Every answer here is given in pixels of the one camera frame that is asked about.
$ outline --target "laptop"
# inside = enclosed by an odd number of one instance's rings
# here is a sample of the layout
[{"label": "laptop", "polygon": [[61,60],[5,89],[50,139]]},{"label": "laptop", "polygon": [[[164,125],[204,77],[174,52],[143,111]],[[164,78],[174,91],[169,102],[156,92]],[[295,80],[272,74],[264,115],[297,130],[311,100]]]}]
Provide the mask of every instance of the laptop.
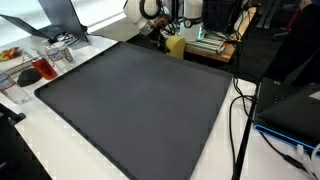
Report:
[{"label": "laptop", "polygon": [[59,33],[64,32],[62,29],[60,29],[59,27],[54,26],[52,24],[37,30],[20,18],[7,16],[7,15],[3,15],[3,14],[0,14],[0,16],[3,17],[4,19],[6,19],[7,21],[11,22],[12,24],[18,26],[19,28],[21,28],[22,30],[26,31],[29,34],[32,34],[34,36],[43,37],[43,38],[52,40],[53,42],[58,42],[56,36]]},{"label": "laptop", "polygon": [[320,85],[297,88],[263,79],[258,96],[254,129],[311,154],[320,143]]}]

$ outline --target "orange object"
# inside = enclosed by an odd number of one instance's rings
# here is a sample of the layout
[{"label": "orange object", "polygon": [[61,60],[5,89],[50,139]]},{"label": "orange object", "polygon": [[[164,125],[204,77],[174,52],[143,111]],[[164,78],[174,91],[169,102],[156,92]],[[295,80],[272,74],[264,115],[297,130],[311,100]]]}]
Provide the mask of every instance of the orange object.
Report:
[{"label": "orange object", "polygon": [[57,76],[56,71],[45,58],[34,58],[31,62],[33,67],[36,68],[46,80],[51,80]]}]

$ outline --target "black rubber mat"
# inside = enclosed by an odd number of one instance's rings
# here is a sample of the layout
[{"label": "black rubber mat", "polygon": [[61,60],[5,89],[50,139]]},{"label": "black rubber mat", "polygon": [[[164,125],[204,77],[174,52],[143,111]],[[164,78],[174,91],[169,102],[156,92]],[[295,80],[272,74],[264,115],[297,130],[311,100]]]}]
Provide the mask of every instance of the black rubber mat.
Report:
[{"label": "black rubber mat", "polygon": [[120,42],[35,94],[128,178],[179,180],[192,175],[231,79]]}]

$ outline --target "wire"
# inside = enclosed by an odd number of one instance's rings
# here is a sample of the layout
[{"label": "wire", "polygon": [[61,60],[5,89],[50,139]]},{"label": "wire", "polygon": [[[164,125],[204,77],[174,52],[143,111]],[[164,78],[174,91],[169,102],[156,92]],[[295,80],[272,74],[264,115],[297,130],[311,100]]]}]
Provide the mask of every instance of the wire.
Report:
[{"label": "wire", "polygon": [[232,162],[233,162],[233,171],[234,171],[234,166],[236,165],[236,155],[235,155],[235,150],[234,150],[234,144],[233,144],[233,135],[232,135],[232,106],[234,102],[240,98],[246,97],[249,99],[249,97],[252,96],[238,96],[235,99],[232,100],[230,107],[229,107],[229,137],[230,137],[230,143],[231,143],[231,150],[232,150]]},{"label": "wire", "polygon": [[230,138],[230,143],[231,143],[231,150],[232,150],[232,162],[233,162],[233,171],[235,170],[235,165],[236,165],[236,155],[235,155],[235,149],[234,149],[234,144],[233,144],[233,135],[232,135],[232,106],[234,102],[238,99],[242,99],[243,107],[244,107],[244,112],[248,116],[248,119],[253,122],[252,118],[250,118],[249,113],[247,112],[246,109],[246,104],[245,104],[245,99],[254,102],[256,97],[255,95],[250,96],[250,95],[243,95],[242,91],[238,87],[238,78],[233,78],[233,86],[235,90],[239,93],[240,96],[236,97],[235,99],[232,100],[230,107],[229,107],[229,138]]},{"label": "wire", "polygon": [[72,43],[68,44],[68,46],[71,46],[72,44],[76,43],[79,40],[79,38],[77,38],[75,41],[73,41]]},{"label": "wire", "polygon": [[102,36],[102,35],[98,35],[98,34],[90,34],[90,33],[86,33],[86,34],[89,35],[89,36],[99,36],[99,37],[106,38],[106,37],[104,37],[104,36]]}]

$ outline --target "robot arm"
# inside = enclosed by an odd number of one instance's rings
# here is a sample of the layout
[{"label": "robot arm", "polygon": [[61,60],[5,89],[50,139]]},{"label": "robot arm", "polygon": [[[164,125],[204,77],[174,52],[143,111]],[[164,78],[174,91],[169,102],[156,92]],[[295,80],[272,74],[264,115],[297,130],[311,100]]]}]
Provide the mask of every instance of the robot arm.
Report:
[{"label": "robot arm", "polygon": [[[203,0],[184,0],[184,18],[180,36],[187,41],[196,41],[203,29],[201,21]],[[135,24],[140,32],[148,36],[151,42],[161,51],[168,52],[165,38],[160,32],[159,24],[168,23],[163,18],[161,0],[127,0],[123,11],[128,19]]]},{"label": "robot arm", "polygon": [[140,32],[148,36],[160,51],[166,52],[168,49],[165,46],[165,38],[153,21],[159,17],[161,10],[161,0],[127,0],[123,8],[125,15],[139,28]]}]

